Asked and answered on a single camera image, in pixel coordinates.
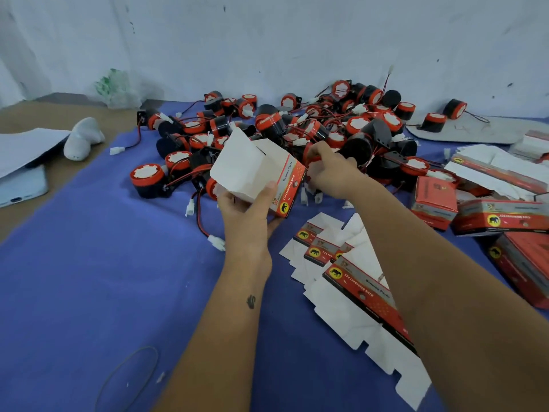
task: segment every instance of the person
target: person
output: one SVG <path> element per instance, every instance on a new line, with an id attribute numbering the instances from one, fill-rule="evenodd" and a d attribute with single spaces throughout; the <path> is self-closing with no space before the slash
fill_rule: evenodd
<path id="1" fill-rule="evenodd" d="M 371 238 L 412 341 L 450 410 L 543 410 L 549 404 L 549 324 L 460 249 L 416 218 L 356 162 L 325 142 L 312 182 L 350 201 Z M 268 184 L 249 208 L 219 199 L 223 271 L 156 412 L 247 411 L 261 299 L 272 260 Z"/>

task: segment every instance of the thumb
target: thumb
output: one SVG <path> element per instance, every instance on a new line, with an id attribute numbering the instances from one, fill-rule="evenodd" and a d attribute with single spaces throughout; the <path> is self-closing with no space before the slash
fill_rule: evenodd
<path id="1" fill-rule="evenodd" d="M 248 211 L 256 213 L 261 217 L 267 217 L 269 207 L 271 206 L 272 201 L 275 198 L 277 190 L 278 184 L 275 181 L 268 182 L 263 190 L 259 194 L 257 194 L 257 198 L 248 209 Z"/>

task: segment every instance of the blue fabric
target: blue fabric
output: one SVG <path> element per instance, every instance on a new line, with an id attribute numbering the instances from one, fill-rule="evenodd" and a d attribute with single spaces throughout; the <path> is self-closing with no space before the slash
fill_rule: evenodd
<path id="1" fill-rule="evenodd" d="M 166 103 L 161 110 L 173 114 L 186 106 Z M 133 144 L 136 135 L 123 133 L 113 146 Z M 131 410 L 149 410 L 165 386 L 167 379 L 156 379 L 169 375 L 184 351 L 223 254 L 200 234 L 195 217 L 183 216 L 191 185 L 169 199 L 144 200 L 135 192 L 130 171 L 161 163 L 157 138 L 143 131 L 134 149 L 115 156 L 106 150 L 0 247 L 0 410 L 91 411 L 107 376 L 141 346 L 157 347 L 160 359 Z M 421 144 L 420 155 L 442 158 L 441 144 Z M 365 345 L 351 350 L 314 313 L 278 255 L 318 211 L 347 221 L 352 210 L 341 205 L 331 198 L 295 205 L 271 239 L 252 410 L 410 410 L 395 392 L 396 374 L 382 372 Z M 202 207 L 204 228 L 223 236 L 216 203 L 205 198 Z M 501 279 L 472 239 L 442 235 Z M 154 364 L 150 350 L 134 356 L 106 385 L 98 409 L 122 410 Z M 431 388 L 420 410 L 442 409 Z"/>

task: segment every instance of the wrist tattoo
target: wrist tattoo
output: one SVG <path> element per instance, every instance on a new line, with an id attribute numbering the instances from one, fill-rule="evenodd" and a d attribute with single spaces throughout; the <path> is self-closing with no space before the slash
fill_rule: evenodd
<path id="1" fill-rule="evenodd" d="M 250 309 L 254 309 L 255 308 L 255 296 L 250 295 L 248 297 L 248 299 L 246 300 L 246 304 L 248 304 L 248 307 Z"/>

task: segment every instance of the open cardboard box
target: open cardboard box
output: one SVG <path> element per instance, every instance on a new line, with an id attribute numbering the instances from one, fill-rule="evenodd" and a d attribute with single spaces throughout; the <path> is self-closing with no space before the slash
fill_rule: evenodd
<path id="1" fill-rule="evenodd" d="M 241 129 L 233 124 L 232 128 L 210 176 L 236 197 L 250 203 L 267 182 L 275 181 L 278 191 L 270 208 L 286 218 L 305 176 L 305 166 L 271 140 L 250 141 Z"/>

